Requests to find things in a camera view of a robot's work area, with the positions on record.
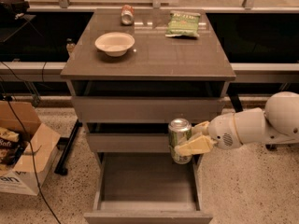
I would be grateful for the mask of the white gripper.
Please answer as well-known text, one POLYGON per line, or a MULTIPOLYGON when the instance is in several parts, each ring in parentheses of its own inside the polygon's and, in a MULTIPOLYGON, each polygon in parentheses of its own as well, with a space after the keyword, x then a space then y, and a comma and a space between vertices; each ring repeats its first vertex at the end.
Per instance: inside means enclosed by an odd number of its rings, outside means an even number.
POLYGON ((214 147, 215 141, 217 147, 221 149, 234 149, 242 146, 236 131, 234 114, 217 116, 210 123, 208 121, 198 123, 192 127, 192 133, 202 135, 176 146, 175 152, 179 156, 208 153, 214 147))

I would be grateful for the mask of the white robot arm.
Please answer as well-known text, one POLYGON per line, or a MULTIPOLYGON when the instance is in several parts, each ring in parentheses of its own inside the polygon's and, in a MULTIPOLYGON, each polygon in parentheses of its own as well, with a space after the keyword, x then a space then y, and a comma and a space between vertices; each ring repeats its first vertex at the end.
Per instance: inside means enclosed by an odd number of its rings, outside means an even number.
POLYGON ((264 109, 219 115, 192 127, 192 137, 175 147, 179 156, 204 154, 213 147, 240 148, 249 144, 284 145, 299 142, 299 94, 272 95, 264 109))

